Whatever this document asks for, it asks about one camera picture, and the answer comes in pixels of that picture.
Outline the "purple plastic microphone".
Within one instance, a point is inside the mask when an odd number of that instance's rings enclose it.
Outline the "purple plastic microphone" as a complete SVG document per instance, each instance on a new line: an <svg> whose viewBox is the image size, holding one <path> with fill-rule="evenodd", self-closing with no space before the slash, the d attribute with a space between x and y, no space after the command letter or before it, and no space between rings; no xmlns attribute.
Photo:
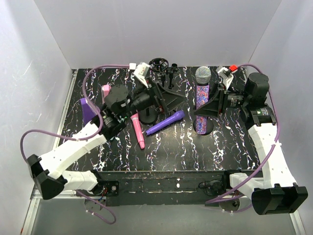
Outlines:
<svg viewBox="0 0 313 235"><path fill-rule="evenodd" d="M162 130L163 128L173 124L174 122L183 119L184 116L185 116L185 114L184 114L183 110L177 111L173 115L171 115L170 117L166 118L165 120L161 121L160 123L158 123L158 124L154 125L153 127L149 128L146 131L146 135L147 136L152 135L155 132L157 132L159 130Z"/></svg>

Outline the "pink plastic microphone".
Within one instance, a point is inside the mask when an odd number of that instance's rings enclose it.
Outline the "pink plastic microphone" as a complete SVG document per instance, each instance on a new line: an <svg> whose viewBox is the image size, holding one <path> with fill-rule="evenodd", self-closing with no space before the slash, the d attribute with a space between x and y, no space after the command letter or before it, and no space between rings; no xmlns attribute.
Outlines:
<svg viewBox="0 0 313 235"><path fill-rule="evenodd" d="M137 138L137 142L140 146L140 149L144 149L145 148L145 141L144 141L144 137L141 131L141 125L139 122L139 116L138 113L134 114L131 116L131 120L132 120L132 124L134 127L134 131L136 134L136 138Z"/></svg>

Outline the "purple glitter microphone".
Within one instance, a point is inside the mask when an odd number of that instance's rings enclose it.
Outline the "purple glitter microphone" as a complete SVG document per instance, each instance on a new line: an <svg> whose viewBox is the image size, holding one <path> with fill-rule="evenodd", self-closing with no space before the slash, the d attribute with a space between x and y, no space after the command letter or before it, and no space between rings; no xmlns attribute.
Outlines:
<svg viewBox="0 0 313 235"><path fill-rule="evenodd" d="M211 71L209 67L201 66L197 68L195 73L196 78L196 108L204 105L209 100L209 81L211 78ZM204 116L197 116L196 120L205 121Z"/></svg>

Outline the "tripod stand with shock mount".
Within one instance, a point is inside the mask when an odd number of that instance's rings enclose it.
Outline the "tripod stand with shock mount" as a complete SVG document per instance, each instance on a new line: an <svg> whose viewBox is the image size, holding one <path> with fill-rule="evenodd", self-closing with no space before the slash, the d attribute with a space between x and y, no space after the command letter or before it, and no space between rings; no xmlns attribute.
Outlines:
<svg viewBox="0 0 313 235"><path fill-rule="evenodd" d="M157 75L158 79L165 81L169 62L164 58L154 58L149 62L150 69Z"/></svg>

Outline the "tripod stand with clip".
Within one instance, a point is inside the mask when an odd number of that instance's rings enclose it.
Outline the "tripod stand with clip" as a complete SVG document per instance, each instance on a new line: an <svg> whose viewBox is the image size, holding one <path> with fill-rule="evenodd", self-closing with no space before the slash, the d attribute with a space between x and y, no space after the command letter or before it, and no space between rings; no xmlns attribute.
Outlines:
<svg viewBox="0 0 313 235"><path fill-rule="evenodd" d="M170 68L166 70L166 74L169 76L169 85L168 89L172 89L174 87L173 85L173 78L174 74L178 72L178 65L176 63L173 63Z"/></svg>

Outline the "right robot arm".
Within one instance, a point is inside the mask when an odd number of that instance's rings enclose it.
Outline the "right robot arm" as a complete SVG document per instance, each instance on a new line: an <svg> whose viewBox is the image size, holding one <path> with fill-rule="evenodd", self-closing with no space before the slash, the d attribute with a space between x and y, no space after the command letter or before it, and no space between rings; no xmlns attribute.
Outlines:
<svg viewBox="0 0 313 235"><path fill-rule="evenodd" d="M217 117L227 108L238 108L248 134L254 142L260 165L251 175L240 170L227 170L222 177L223 194L208 203L221 200L227 193L239 191L248 197L259 215L293 213L308 198L305 186L292 176L279 142L280 128L275 113L266 104L269 78L251 73L243 91L230 92L224 84L215 84L207 103L195 110L204 117ZM254 179L262 171L263 182Z"/></svg>

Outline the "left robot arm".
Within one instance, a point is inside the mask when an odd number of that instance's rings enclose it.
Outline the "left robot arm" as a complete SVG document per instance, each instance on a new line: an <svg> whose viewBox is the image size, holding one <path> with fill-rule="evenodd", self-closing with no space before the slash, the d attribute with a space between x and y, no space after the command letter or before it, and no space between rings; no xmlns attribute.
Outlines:
<svg viewBox="0 0 313 235"><path fill-rule="evenodd" d="M152 80L134 96L124 85L112 86L100 115L74 135L74 140L68 140L41 156L33 154L27 158L30 174L43 199L52 199L65 190L85 190L100 195L107 184L97 171L68 171L67 168L117 136L126 127L127 119L138 111L153 108L157 114L167 114L184 101L184 96Z"/></svg>

